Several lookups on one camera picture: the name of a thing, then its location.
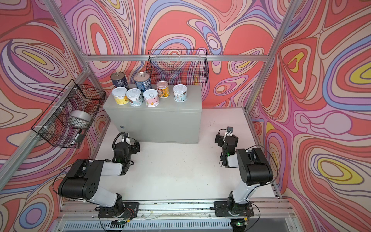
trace can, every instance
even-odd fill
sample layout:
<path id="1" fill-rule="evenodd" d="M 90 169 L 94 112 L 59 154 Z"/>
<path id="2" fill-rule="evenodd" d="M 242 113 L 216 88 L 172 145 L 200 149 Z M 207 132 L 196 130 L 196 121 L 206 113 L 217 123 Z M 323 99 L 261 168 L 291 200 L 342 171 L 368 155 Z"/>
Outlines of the can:
<path id="1" fill-rule="evenodd" d="M 155 107 L 159 104 L 157 90 L 148 89 L 143 93 L 144 102 L 148 107 Z"/>
<path id="2" fill-rule="evenodd" d="M 140 89 L 130 89 L 126 92 L 126 96 L 128 97 L 131 106 L 140 106 L 143 103 Z"/>
<path id="3" fill-rule="evenodd" d="M 158 96 L 160 98 L 167 98 L 170 95 L 169 83 L 167 83 L 167 81 L 157 82 L 156 87 L 157 87 Z"/>
<path id="4" fill-rule="evenodd" d="M 127 90 L 130 89 L 126 75 L 123 72 L 112 73 L 111 80 L 115 87 L 125 87 Z"/>
<path id="5" fill-rule="evenodd" d="M 152 89 L 150 75 L 146 72 L 139 72 L 134 76 L 134 82 L 138 89 L 143 93 L 148 89 Z"/>
<path id="6" fill-rule="evenodd" d="M 183 102 L 187 100 L 187 87 L 185 85 L 176 85 L 173 88 L 174 99 L 177 102 Z"/>
<path id="7" fill-rule="evenodd" d="M 117 87 L 112 90 L 112 95 L 115 98 L 115 101 L 119 105 L 125 105 L 129 102 L 128 97 L 126 96 L 127 89 L 125 87 Z"/>

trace yellow can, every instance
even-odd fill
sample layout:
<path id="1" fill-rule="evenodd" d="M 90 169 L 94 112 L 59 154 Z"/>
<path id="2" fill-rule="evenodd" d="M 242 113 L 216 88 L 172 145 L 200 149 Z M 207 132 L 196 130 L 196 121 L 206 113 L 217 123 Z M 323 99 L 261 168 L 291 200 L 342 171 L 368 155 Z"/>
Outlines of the yellow can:
<path id="1" fill-rule="evenodd" d="M 112 90 L 112 95 L 115 98 L 115 101 L 119 105 L 125 105 L 129 102 L 128 97 L 126 96 L 127 89 L 125 87 L 117 87 Z"/>
<path id="2" fill-rule="evenodd" d="M 157 82 L 156 87 L 157 87 L 158 96 L 160 98 L 167 98 L 170 95 L 169 83 L 167 83 L 167 81 Z"/>

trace wire basket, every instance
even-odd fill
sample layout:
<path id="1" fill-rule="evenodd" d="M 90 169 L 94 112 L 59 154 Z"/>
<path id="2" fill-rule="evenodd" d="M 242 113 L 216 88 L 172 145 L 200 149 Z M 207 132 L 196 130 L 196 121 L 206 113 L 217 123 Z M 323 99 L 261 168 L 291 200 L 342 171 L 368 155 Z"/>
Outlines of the wire basket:
<path id="1" fill-rule="evenodd" d="M 42 126 L 36 126 L 41 115 L 32 126 L 32 130 L 53 147 L 79 148 L 106 97 L 103 90 L 91 85 L 73 83 L 67 97 L 47 122 Z M 70 115 L 75 110 L 88 113 L 91 120 Z"/>
<path id="2" fill-rule="evenodd" d="M 207 50 L 148 50 L 148 55 L 146 72 L 152 84 L 158 81 L 167 81 L 170 85 L 207 83 Z"/>

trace white table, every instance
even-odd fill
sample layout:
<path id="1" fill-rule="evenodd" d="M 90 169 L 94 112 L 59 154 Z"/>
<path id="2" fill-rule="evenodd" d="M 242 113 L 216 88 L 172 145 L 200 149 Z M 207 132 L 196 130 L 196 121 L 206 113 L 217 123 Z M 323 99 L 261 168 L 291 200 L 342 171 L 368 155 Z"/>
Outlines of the white table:
<path id="1" fill-rule="evenodd" d="M 199 144 L 140 143 L 134 165 L 124 176 L 102 176 L 99 185 L 122 195 L 123 200 L 184 200 L 227 198 L 241 180 L 238 168 L 219 167 L 220 129 L 233 127 L 237 148 L 255 144 L 242 109 L 203 109 Z M 111 124 L 95 159 L 112 159 L 112 141 L 118 134 Z M 274 197 L 271 185 L 252 195 Z"/>

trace gray box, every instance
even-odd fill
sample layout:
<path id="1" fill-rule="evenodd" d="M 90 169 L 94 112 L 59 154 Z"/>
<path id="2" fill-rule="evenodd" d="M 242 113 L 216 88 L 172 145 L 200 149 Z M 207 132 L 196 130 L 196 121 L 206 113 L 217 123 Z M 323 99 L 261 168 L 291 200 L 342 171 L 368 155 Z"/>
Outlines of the gray box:
<path id="1" fill-rule="evenodd" d="M 119 105 L 112 94 L 103 105 L 118 131 L 129 133 L 139 142 L 198 144 L 201 123 L 201 86 L 187 86 L 187 100 L 176 102 L 174 85 L 169 85 L 170 96 L 160 98 L 156 107 L 145 103 L 132 107 L 130 103 Z"/>

